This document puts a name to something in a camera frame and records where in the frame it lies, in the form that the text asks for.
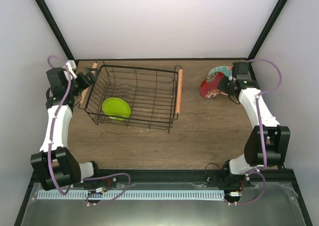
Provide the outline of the large red blue-flower plate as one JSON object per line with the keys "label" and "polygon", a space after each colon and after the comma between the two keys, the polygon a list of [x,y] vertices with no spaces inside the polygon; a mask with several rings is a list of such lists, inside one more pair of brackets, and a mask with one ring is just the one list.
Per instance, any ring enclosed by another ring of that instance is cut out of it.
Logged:
{"label": "large red blue-flower plate", "polygon": [[227,77],[231,77],[232,75],[232,67],[231,66],[219,66],[212,69],[207,76],[207,82],[209,84],[209,92],[208,94],[213,97],[219,94],[225,95],[224,92],[218,90],[217,86],[221,78],[226,75]]}

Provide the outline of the small red floral plate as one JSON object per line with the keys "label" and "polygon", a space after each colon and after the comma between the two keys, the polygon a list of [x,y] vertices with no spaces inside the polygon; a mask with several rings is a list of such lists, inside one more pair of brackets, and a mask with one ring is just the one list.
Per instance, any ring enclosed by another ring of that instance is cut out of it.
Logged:
{"label": "small red floral plate", "polygon": [[226,96],[226,93],[218,89],[219,82],[223,77],[224,74],[221,72],[208,74],[207,77],[201,83],[200,95],[204,99],[212,99],[218,95]]}

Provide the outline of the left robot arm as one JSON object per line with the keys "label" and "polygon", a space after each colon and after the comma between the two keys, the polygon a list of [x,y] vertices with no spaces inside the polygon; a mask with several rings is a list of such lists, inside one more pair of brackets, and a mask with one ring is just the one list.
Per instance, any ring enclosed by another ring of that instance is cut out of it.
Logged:
{"label": "left robot arm", "polygon": [[97,188],[102,182],[97,163],[78,163],[67,146],[75,97],[95,84],[98,73],[96,67],[78,74],[68,67],[46,72],[50,84],[46,94],[48,125],[39,152],[30,158],[34,173],[46,191],[61,190],[82,180],[90,188]]}

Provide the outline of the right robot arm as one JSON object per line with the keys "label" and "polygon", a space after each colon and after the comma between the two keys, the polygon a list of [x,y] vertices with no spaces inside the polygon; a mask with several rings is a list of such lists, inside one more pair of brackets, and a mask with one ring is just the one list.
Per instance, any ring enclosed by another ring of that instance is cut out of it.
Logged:
{"label": "right robot arm", "polygon": [[271,114],[258,82],[250,77],[251,61],[234,62],[231,76],[223,77],[218,89],[235,97],[247,113],[252,132],[244,153],[227,160],[223,165],[221,181],[228,188],[239,182],[239,176],[248,176],[273,166],[283,166],[291,136],[290,129],[282,126]]}

